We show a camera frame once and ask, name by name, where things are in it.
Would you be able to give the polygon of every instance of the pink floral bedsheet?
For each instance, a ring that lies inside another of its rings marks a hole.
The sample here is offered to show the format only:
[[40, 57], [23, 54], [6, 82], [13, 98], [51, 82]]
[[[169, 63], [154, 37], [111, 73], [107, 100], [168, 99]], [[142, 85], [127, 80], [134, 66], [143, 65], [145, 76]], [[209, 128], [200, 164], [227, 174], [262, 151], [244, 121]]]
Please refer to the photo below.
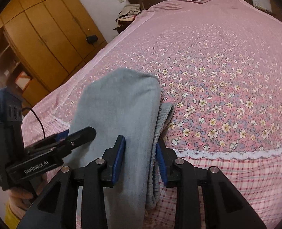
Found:
[[[82, 90], [118, 67], [156, 75], [162, 102], [176, 104], [168, 147], [196, 166], [220, 167], [268, 228], [280, 221], [281, 22], [242, 0], [159, 3], [34, 107], [46, 134], [69, 128]], [[32, 114], [22, 129], [26, 145], [42, 138]], [[175, 205], [176, 192], [161, 186], [145, 227], [173, 227]]]

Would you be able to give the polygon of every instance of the yellow sleeve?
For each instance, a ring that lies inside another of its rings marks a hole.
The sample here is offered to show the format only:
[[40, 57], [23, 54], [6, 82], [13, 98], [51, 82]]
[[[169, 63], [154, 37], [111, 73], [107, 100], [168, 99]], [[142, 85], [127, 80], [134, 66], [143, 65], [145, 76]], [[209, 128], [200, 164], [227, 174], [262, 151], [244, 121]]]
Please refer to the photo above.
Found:
[[20, 220], [17, 218], [16, 215], [14, 215], [11, 208], [9, 207], [9, 203], [7, 203], [5, 207], [4, 222], [9, 227], [9, 229], [16, 229], [17, 225], [20, 222]]

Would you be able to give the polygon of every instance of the human hand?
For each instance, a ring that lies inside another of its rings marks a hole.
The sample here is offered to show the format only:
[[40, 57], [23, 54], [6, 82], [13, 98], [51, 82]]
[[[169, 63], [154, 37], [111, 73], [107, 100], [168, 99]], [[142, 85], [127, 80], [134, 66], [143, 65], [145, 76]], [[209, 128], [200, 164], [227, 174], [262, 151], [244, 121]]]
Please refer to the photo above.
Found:
[[[36, 190], [36, 194], [39, 195], [44, 187], [47, 185], [47, 174], [41, 176], [41, 182]], [[27, 190], [20, 187], [13, 187], [8, 190], [9, 195], [9, 206], [11, 211], [19, 218], [25, 215], [25, 212], [29, 208], [29, 205], [26, 205], [23, 200], [29, 200], [33, 198], [33, 194]]]

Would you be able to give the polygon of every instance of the gray towel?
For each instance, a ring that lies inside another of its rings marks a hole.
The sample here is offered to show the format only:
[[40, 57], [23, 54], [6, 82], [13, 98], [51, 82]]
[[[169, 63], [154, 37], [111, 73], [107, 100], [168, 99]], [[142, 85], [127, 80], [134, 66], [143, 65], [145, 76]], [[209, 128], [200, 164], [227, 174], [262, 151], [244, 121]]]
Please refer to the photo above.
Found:
[[70, 134], [86, 126], [97, 134], [91, 144], [73, 150], [65, 164], [86, 166], [113, 147], [118, 135], [126, 139], [119, 182], [112, 189], [104, 188], [110, 229], [142, 228], [146, 202], [147, 208], [153, 208], [159, 198], [156, 142], [173, 115], [172, 104], [160, 105], [160, 94], [156, 77], [120, 68], [91, 83], [79, 100]]

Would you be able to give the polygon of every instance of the metal screw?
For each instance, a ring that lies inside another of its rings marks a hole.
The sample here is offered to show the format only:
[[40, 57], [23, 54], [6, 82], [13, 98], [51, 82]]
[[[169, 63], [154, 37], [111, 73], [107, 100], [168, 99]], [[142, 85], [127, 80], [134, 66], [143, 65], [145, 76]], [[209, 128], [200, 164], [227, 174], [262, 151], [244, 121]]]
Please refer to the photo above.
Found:
[[175, 163], [177, 164], [183, 164], [184, 163], [184, 160], [182, 158], [176, 158], [175, 159]]
[[215, 167], [215, 166], [212, 166], [212, 167], [210, 167], [210, 171], [211, 171], [212, 173], [218, 173], [218, 168]]
[[69, 166], [64, 166], [62, 167], [62, 173], [66, 173], [70, 170], [70, 167]]
[[98, 158], [96, 160], [96, 164], [103, 164], [105, 162], [105, 160], [103, 158]]

